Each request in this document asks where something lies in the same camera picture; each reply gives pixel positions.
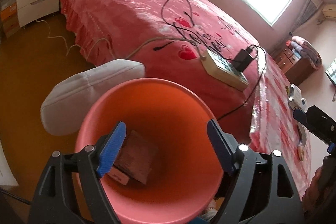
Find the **black power adapter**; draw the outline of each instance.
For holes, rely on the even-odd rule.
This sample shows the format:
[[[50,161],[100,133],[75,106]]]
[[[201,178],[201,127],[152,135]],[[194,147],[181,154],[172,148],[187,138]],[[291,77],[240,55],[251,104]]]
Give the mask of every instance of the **black power adapter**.
[[[240,52],[236,55],[236,57],[232,61],[233,67],[239,71],[243,72],[247,66],[254,60],[254,58],[250,55],[252,49],[247,47],[246,50],[241,49]]]

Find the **bed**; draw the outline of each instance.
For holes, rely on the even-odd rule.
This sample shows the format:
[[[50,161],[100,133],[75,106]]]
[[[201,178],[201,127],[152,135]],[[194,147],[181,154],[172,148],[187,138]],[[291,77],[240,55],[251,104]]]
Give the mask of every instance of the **bed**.
[[[250,85],[240,92],[204,70],[196,46],[224,58],[234,58],[242,48],[258,42],[233,18],[207,0],[61,0],[67,29],[77,34],[81,54],[96,66],[127,58],[154,37],[179,37],[194,41],[150,42],[130,57],[146,67],[146,77],[167,79],[196,93],[218,118],[230,112],[252,92],[263,66],[253,61],[244,71]],[[299,161],[299,135],[287,104],[288,80],[267,57],[267,69],[255,96],[219,121],[238,142],[259,151],[283,151],[302,196],[309,184],[310,141],[305,161]]]

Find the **white cushion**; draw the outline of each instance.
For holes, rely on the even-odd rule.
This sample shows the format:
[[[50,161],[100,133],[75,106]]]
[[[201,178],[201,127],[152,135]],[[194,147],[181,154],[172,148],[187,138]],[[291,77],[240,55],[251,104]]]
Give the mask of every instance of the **white cushion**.
[[[79,130],[91,106],[105,92],[128,80],[144,78],[142,63],[113,60],[87,70],[56,85],[41,106],[43,127],[52,135]]]

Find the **air conditioner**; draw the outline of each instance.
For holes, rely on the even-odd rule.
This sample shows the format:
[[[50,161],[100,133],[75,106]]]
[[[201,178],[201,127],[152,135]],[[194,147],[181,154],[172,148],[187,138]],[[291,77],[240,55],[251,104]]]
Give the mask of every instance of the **air conditioner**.
[[[336,4],[325,5],[322,12],[326,19],[336,21]]]

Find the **drawer handle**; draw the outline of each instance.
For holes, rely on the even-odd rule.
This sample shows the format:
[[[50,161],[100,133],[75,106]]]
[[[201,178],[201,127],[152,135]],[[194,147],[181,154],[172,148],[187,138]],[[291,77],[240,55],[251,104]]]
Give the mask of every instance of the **drawer handle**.
[[[37,1],[32,2],[30,5],[35,5],[35,4],[40,3],[42,1],[45,1],[45,0],[37,0]]]

